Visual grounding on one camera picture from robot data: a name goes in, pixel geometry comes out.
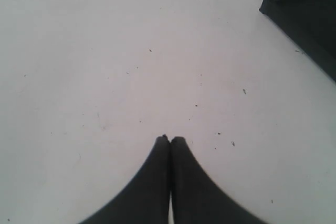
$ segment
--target white floor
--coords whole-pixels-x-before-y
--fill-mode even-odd
[[[263,220],[334,223],[336,84],[261,1],[0,0],[0,223],[78,223],[164,133]]]

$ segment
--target black metal frame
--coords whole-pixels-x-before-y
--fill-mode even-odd
[[[336,81],[336,0],[263,0],[259,10]]]

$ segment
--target floor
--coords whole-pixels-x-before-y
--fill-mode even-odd
[[[336,84],[262,0],[0,0],[0,223],[78,223],[184,136],[269,223],[334,223]]]

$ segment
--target white surface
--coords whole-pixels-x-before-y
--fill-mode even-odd
[[[336,85],[261,1],[0,0],[0,223],[79,222],[163,133],[264,220],[334,223]]]

